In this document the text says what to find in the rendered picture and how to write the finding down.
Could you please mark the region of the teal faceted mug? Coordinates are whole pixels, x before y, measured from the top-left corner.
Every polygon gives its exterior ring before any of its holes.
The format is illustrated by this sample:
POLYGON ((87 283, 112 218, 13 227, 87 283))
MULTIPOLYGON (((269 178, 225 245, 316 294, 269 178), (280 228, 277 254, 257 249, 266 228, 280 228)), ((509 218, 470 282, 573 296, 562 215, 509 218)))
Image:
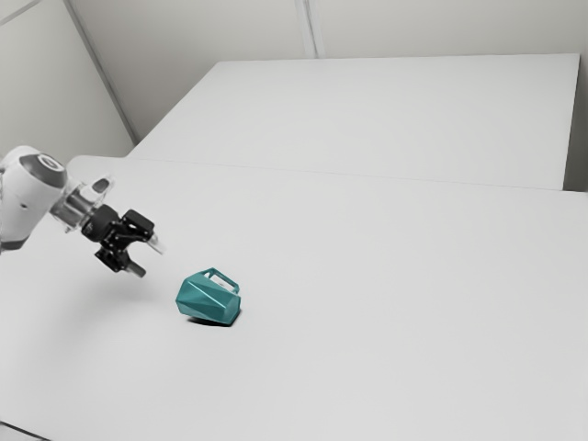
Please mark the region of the teal faceted mug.
POLYGON ((239 291, 236 282, 211 267, 185 278, 175 303, 188 317, 230 326, 241 309, 239 291))

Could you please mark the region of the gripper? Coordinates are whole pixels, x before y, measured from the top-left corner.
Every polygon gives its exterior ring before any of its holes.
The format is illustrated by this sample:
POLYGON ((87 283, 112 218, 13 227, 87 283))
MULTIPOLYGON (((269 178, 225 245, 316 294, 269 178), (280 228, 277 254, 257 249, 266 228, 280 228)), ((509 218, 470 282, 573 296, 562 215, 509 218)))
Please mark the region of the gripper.
POLYGON ((146 275, 146 270, 130 258, 128 248, 132 243, 146 243, 158 254, 165 252, 154 223, 134 209, 129 209, 121 219, 109 205, 101 205, 84 223, 82 235, 93 243, 100 243, 95 257, 115 273, 123 271, 137 277, 146 275), (120 238, 121 221, 124 225, 123 238, 120 238))

